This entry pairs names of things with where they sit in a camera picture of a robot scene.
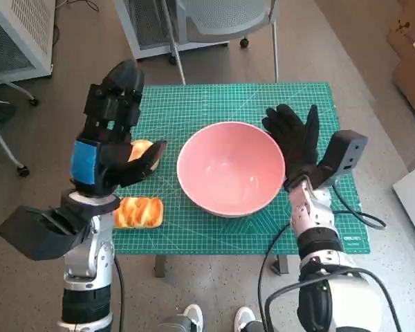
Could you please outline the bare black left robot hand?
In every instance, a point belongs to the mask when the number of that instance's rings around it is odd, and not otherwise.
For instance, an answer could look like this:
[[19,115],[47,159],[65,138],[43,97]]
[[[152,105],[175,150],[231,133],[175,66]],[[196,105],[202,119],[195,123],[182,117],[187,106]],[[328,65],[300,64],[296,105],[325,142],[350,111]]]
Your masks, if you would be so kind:
[[84,128],[71,157],[72,183],[85,196],[105,197],[145,180],[167,143],[159,140],[131,160],[131,129],[138,124],[145,76],[133,59],[115,66],[86,99]]

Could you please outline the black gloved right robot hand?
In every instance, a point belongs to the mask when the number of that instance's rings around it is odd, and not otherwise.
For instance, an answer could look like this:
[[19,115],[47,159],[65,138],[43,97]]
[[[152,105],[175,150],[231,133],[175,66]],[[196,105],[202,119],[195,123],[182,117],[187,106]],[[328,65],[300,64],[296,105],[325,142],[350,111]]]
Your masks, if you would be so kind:
[[320,130],[317,106],[311,106],[306,122],[287,104],[266,109],[261,122],[283,154],[286,168],[283,187],[289,192],[317,169]]

